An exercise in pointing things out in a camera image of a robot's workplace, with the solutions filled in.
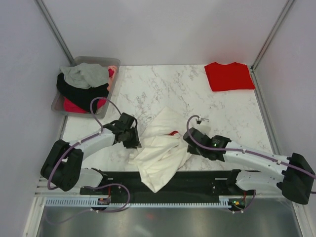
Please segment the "white printed t-shirt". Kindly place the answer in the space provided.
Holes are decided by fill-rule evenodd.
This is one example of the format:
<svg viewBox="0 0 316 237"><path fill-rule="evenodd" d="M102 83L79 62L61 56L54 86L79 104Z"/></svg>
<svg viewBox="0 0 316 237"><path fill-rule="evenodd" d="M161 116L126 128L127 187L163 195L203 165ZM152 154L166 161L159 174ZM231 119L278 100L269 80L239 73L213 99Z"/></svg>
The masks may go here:
<svg viewBox="0 0 316 237"><path fill-rule="evenodd" d="M129 155L126 171L138 170L153 193L161 190L191 157L183 140L186 119L165 107L140 136L141 148Z"/></svg>

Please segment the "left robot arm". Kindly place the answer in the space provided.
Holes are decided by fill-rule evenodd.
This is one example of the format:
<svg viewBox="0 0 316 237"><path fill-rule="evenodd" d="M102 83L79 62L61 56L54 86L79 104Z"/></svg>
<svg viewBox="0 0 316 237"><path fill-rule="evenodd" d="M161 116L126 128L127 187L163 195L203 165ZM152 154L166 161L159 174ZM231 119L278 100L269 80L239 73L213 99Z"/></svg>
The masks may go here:
<svg viewBox="0 0 316 237"><path fill-rule="evenodd" d="M104 194L108 190L108 181L102 171L84 169L82 162L97 151L118 143L126 149L141 148L137 125L135 117L122 113L119 119L101 125L100 129L84 138L72 142L56 141L40 171L47 180L47 188L67 192L81 186Z"/></svg>

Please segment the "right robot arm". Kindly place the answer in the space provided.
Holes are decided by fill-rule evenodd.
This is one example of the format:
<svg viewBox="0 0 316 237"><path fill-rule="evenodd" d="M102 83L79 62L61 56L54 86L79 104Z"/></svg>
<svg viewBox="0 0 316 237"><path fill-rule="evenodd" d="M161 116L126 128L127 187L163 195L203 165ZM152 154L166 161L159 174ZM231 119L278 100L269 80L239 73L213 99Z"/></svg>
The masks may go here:
<svg viewBox="0 0 316 237"><path fill-rule="evenodd" d="M235 195L242 190L281 193L292 202L308 204L316 174L302 155L293 153L287 157L260 152L224 136L210 138L193 127L187 130L183 140L188 143L191 154L254 170L234 171L226 182L229 193Z"/></svg>

